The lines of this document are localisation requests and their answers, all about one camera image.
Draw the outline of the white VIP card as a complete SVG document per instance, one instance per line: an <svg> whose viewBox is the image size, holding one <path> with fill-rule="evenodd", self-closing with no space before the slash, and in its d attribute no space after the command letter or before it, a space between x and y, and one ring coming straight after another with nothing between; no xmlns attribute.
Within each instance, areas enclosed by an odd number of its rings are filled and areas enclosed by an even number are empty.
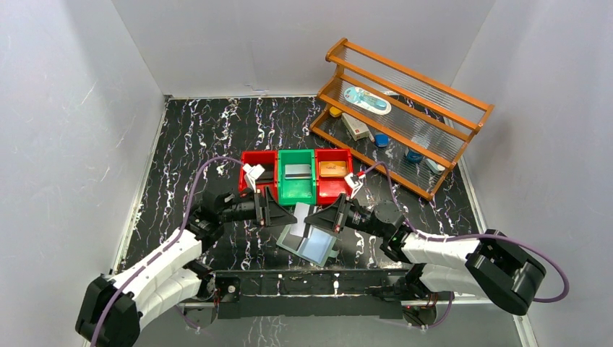
<svg viewBox="0 0 613 347"><path fill-rule="evenodd" d="M312 168L309 164L292 163L284 165L285 179L310 179Z"/></svg>
<svg viewBox="0 0 613 347"><path fill-rule="evenodd" d="M311 233L311 225L305 219L316 210L314 205L308 205L303 202L297 202L294 209L294 217L296 223L290 225L289 234L301 238L309 238Z"/></svg>

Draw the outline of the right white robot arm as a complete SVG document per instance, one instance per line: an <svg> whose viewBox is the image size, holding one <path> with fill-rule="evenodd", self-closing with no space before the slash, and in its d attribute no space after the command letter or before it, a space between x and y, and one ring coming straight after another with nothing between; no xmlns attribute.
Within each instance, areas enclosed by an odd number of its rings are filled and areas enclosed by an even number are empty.
<svg viewBox="0 0 613 347"><path fill-rule="evenodd" d="M525 315L546 276L537 259L499 231L467 235L459 241L426 234L410 226L392 201L367 210L342 194L305 221L325 231L350 228L379 237L388 258L408 264L408 272L392 289L376 291L381 297L470 294L487 298L508 313Z"/></svg>

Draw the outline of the green bin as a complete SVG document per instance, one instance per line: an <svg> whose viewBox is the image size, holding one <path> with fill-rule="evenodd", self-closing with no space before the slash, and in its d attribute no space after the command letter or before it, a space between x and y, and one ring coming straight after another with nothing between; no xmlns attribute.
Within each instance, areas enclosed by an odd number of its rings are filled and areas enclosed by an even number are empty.
<svg viewBox="0 0 613 347"><path fill-rule="evenodd" d="M314 160L313 149L278 151L278 201L281 205L316 203Z"/></svg>

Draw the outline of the green card holder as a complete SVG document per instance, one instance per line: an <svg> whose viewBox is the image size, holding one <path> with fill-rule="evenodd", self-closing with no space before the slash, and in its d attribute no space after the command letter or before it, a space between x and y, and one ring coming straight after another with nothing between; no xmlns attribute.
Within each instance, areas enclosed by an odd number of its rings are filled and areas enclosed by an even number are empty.
<svg viewBox="0 0 613 347"><path fill-rule="evenodd" d="M329 258L336 258L336 236L306 224L287 225L277 240L277 246L308 262L324 267Z"/></svg>

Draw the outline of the red bin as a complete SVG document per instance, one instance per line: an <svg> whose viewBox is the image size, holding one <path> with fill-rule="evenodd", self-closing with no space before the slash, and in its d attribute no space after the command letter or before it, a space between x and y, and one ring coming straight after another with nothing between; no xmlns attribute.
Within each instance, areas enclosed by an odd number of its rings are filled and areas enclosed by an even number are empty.
<svg viewBox="0 0 613 347"><path fill-rule="evenodd" d="M272 196L278 198L278 152L276 150L244 151L241 155L243 163L239 190L251 189L254 192L266 193L270 190Z"/></svg>
<svg viewBox="0 0 613 347"><path fill-rule="evenodd" d="M352 188L345 177L353 172L353 156L349 149L316 149L317 204L330 205L341 193L348 196Z"/></svg>

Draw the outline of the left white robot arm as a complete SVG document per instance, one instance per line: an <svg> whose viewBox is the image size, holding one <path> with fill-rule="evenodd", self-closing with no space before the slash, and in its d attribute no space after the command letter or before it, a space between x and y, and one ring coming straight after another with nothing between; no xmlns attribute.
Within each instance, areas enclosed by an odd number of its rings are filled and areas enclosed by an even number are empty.
<svg viewBox="0 0 613 347"><path fill-rule="evenodd" d="M182 301L218 299L215 272L199 259L224 234L226 224L243 220L264 227L297 222L269 189L238 195L206 192L169 240L136 265L88 285L76 332L91 346L133 346L147 325Z"/></svg>

